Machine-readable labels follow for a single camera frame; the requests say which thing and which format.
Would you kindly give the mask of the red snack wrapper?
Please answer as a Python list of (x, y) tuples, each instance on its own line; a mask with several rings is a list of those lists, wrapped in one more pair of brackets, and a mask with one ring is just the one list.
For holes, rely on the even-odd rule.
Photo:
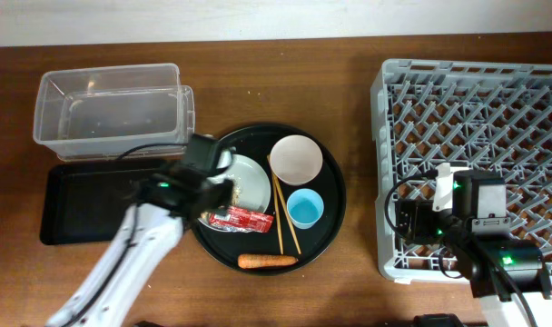
[(212, 213), (208, 218), (212, 227), (234, 233), (266, 233), (273, 220), (271, 215), (233, 206), (224, 215)]

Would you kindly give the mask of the light blue cup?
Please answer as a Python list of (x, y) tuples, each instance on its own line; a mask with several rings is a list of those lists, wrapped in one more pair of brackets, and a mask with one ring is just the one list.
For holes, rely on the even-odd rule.
[(294, 191), (286, 202), (292, 224), (302, 230), (310, 229), (323, 215), (324, 202), (312, 189)]

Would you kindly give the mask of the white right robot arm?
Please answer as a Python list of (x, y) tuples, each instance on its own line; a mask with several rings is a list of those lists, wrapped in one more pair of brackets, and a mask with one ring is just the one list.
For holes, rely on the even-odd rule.
[(443, 195), (431, 213), (416, 214), (422, 233), (397, 232), (418, 245), (439, 243), (457, 259), (490, 326), (552, 326), (552, 282), (542, 252), (510, 234), (507, 187), (496, 173), (464, 170), (415, 176), (433, 179)]

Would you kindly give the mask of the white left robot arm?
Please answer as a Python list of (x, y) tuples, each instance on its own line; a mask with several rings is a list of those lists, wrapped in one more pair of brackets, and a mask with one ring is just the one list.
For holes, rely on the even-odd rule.
[(123, 221), (95, 267), (47, 326), (120, 326), (164, 257), (201, 213), (229, 205), (227, 163), (203, 170), (172, 163), (141, 181)]

